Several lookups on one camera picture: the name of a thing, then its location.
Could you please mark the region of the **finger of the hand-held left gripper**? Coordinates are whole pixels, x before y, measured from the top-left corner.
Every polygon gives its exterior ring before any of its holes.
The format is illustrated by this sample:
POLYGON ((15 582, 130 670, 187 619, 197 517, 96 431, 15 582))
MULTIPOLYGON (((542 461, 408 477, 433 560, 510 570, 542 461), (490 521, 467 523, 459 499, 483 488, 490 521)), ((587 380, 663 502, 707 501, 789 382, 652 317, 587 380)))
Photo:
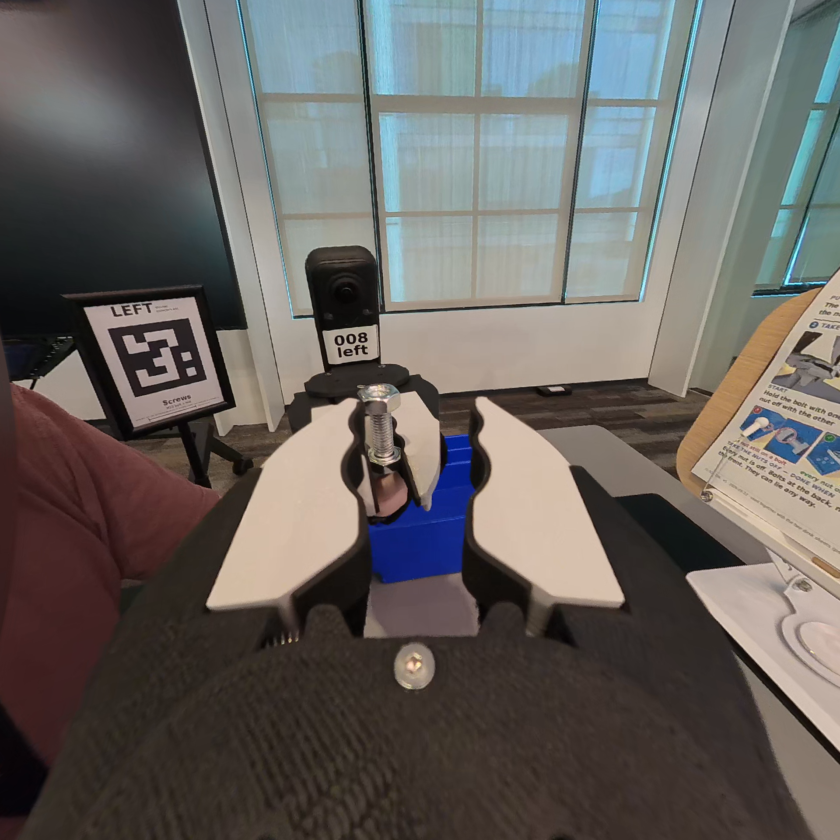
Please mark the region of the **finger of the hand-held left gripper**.
POLYGON ((430 511, 443 470, 439 421, 416 392, 401 394, 393 418, 395 441, 402 450, 402 472, 411 498, 420 508, 430 511))
POLYGON ((311 409, 311 425, 314 427, 351 427, 360 407, 360 401, 355 398, 345 398, 335 404, 315 406, 311 409))

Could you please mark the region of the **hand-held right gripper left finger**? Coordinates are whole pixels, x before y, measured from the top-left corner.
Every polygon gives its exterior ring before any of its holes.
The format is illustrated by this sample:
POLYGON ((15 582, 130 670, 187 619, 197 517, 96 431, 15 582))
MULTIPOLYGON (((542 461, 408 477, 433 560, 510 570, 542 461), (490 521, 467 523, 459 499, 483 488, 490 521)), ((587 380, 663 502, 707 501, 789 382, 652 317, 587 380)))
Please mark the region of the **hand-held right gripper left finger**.
POLYGON ((316 606, 334 606, 362 635, 371 541, 361 481, 361 436, 311 423, 265 462, 206 599, 213 613, 276 611, 301 634, 316 606))

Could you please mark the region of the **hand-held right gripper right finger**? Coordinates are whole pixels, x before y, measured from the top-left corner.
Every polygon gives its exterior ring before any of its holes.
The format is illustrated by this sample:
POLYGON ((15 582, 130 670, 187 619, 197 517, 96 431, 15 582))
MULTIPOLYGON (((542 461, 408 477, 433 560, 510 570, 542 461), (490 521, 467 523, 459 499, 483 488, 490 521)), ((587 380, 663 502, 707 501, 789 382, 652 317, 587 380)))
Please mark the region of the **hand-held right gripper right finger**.
POLYGON ((499 603, 545 635, 558 606, 616 609, 625 595, 569 461, 491 399, 470 412, 472 450, 461 578, 479 613, 499 603))

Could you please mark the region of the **steel hex bolt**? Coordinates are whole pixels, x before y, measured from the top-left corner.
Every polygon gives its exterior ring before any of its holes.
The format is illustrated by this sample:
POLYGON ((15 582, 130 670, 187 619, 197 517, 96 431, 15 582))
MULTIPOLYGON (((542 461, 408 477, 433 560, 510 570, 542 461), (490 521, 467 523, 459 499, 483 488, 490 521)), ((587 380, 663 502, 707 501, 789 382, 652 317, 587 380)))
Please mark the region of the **steel hex bolt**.
POLYGON ((366 446, 385 450, 395 447, 392 415, 401 404, 399 390, 391 384, 374 383, 359 386, 357 394, 368 427, 366 446))

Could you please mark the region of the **blue divided plastic bin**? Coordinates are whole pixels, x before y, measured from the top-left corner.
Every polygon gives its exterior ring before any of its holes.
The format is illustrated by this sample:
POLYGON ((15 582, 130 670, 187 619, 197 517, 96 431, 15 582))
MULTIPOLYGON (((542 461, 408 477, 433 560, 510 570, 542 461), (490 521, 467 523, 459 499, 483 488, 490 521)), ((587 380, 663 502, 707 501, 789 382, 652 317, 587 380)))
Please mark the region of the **blue divided plastic bin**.
POLYGON ((466 510, 473 494, 467 434, 445 437, 447 463, 429 511, 409 503, 399 519, 372 524, 372 570, 383 583, 413 581, 461 571, 466 510))

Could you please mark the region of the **person's left hand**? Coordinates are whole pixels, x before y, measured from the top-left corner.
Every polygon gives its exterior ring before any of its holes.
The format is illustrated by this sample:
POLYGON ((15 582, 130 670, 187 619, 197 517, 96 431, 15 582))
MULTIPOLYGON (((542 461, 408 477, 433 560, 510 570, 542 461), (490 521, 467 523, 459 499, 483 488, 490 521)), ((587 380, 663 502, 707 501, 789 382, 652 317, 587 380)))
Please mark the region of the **person's left hand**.
POLYGON ((407 503, 407 484, 392 466, 370 464, 370 467, 371 502, 367 515, 369 518, 389 518, 407 503))

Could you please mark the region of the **black desk mat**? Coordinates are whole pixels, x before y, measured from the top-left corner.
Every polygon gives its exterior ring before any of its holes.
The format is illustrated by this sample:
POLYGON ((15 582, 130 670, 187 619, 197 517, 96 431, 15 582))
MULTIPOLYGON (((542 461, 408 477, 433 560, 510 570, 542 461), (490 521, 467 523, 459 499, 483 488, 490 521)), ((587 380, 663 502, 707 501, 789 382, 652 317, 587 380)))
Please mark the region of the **black desk mat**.
POLYGON ((685 574, 745 565, 735 553, 661 496, 647 493, 616 500, 685 574))

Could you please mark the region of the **black framed marker sign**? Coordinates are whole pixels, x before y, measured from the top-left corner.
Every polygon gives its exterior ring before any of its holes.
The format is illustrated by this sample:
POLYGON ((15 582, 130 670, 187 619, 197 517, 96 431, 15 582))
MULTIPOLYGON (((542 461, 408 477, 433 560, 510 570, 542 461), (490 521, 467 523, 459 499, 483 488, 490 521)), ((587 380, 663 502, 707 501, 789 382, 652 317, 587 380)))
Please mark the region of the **black framed marker sign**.
POLYGON ((217 455, 246 475, 253 460, 221 441, 217 414, 235 408, 204 288, 197 285, 63 295, 81 361, 108 431, 128 443, 179 438, 189 479, 211 487, 217 455))

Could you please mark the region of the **white sheet holder base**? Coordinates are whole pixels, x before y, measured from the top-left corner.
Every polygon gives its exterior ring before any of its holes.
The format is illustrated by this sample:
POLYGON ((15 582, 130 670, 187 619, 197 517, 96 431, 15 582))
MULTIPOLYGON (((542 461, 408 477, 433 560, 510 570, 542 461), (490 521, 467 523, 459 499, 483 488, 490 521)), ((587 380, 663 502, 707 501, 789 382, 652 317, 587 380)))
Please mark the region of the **white sheet holder base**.
POLYGON ((687 580, 770 682, 839 750, 839 601, 777 554, 687 580))

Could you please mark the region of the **printed instruction sheet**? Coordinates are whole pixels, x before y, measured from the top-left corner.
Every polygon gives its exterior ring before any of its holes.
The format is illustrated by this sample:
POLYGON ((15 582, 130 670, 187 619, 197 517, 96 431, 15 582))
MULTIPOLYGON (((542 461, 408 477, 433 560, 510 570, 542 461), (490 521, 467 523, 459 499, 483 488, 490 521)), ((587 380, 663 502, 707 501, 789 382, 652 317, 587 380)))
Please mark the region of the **printed instruction sheet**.
POLYGON ((692 472, 710 503, 838 579, 838 321, 814 302, 780 352, 692 472))

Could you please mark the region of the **large gridded window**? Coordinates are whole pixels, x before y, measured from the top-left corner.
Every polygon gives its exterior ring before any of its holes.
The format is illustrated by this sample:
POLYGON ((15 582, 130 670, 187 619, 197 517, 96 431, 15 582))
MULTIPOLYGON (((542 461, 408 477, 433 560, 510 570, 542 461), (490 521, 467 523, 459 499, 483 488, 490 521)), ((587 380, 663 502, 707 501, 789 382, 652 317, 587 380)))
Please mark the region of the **large gridded window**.
POLYGON ((293 317, 644 298, 701 2, 238 2, 293 317))

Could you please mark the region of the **black equipment stand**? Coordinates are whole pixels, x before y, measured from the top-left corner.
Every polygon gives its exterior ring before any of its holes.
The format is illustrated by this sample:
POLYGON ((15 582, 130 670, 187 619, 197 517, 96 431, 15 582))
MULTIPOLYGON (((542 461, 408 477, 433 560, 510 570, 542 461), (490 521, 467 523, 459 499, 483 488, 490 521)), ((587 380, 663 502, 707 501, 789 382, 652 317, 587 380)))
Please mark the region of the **black equipment stand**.
POLYGON ((37 382, 52 372, 76 349, 72 335, 28 336, 3 339, 3 350, 10 382, 37 382))

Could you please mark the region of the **large black display screen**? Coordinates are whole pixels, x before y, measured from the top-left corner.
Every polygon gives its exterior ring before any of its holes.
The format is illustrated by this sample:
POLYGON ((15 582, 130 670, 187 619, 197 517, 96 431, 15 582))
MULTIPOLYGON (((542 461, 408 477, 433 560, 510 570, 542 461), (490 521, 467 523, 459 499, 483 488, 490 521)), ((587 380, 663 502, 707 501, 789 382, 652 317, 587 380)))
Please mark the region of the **large black display screen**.
POLYGON ((200 285, 247 322, 177 2, 2 2, 5 339, 69 334, 65 295, 200 285))

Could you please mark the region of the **narrow window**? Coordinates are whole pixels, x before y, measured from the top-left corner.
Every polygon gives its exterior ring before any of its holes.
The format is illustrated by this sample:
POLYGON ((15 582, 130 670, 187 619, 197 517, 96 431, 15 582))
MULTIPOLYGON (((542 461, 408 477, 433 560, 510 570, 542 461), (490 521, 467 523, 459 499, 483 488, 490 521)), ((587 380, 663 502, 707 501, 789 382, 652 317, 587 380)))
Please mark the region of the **narrow window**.
POLYGON ((762 129, 772 212, 753 295, 825 285, 839 261, 839 3, 791 22, 762 129))

